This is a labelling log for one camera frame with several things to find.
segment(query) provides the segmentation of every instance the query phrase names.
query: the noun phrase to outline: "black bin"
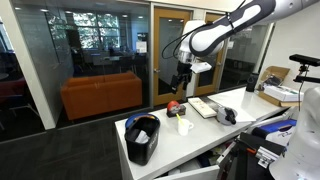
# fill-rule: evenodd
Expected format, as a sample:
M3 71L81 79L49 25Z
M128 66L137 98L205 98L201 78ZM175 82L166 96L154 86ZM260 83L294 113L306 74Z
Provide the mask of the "black bin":
M146 165L158 144L160 121L148 117L141 117L134 121L124 135L129 160L139 165ZM146 143L135 142L140 131L146 132L150 139Z

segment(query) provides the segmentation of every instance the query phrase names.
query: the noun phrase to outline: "white mug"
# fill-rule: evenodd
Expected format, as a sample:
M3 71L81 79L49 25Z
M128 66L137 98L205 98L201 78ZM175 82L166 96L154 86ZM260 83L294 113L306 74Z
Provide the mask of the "white mug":
M189 130L194 127L194 124L187 119L181 119L181 121L178 121L178 132L181 136L186 136Z

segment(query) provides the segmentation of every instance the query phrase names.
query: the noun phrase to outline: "white machine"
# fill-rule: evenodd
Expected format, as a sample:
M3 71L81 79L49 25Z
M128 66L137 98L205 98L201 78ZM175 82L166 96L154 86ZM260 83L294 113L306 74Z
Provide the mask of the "white machine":
M246 27L258 22L279 20L316 2L319 0L252 0L235 11L226 13L224 17L213 23L205 24L204 21L197 20L187 22L179 50L178 75L173 77L171 83L172 92L176 92L181 82L184 82L184 88L186 87L191 77L190 69L196 69L196 72L208 70L206 62L199 65L195 57L217 53L223 47L223 41L226 38ZM319 59L313 58L314 61L308 63L309 57L306 58L307 60L298 57L295 60L303 64L302 67L305 67L305 64L320 65ZM297 76L300 82L312 79L303 78L306 77ZM270 172L275 179L320 179L318 170L320 168L319 102L320 87L305 93L296 132L288 143L287 151L270 165Z

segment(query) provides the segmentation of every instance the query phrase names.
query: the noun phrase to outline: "orange couch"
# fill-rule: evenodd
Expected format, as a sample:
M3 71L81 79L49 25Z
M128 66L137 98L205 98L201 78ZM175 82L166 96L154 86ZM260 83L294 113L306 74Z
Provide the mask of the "orange couch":
M128 71L121 74L70 78L61 89L69 120L142 104L142 82Z

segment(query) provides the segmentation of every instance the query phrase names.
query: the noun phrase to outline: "white table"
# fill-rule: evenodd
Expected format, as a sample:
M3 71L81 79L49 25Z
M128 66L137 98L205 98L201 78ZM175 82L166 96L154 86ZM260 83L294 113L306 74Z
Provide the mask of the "white table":
M255 106L243 106L244 111L248 113L251 111L259 111L253 113L253 117L261 119L266 114L272 115L280 111L280 107L274 106L270 103L265 103L264 100L259 99L256 95L247 95L243 90L235 90L237 95L233 96L233 100L249 101L254 103ZM234 94L232 91L229 93L221 93L212 97L219 97L218 102L223 104L229 100L228 95ZM194 128L187 136L180 136L177 131L178 120L168 118L166 116L166 109L151 112L157 116L161 121L158 146L156 147L149 162L145 166L137 165L128 159L127 146L124 139L125 134L125 121L116 122L118 148L121 161L121 171L123 179L153 179L159 175L177 167L188 160L210 150L211 148L237 136L240 132L244 131L251 125L251 122L237 123L234 126L224 126L217 122L215 118L203 119L200 114L192 108L188 103L184 104L187 108L186 115L183 118L189 119L194 123Z

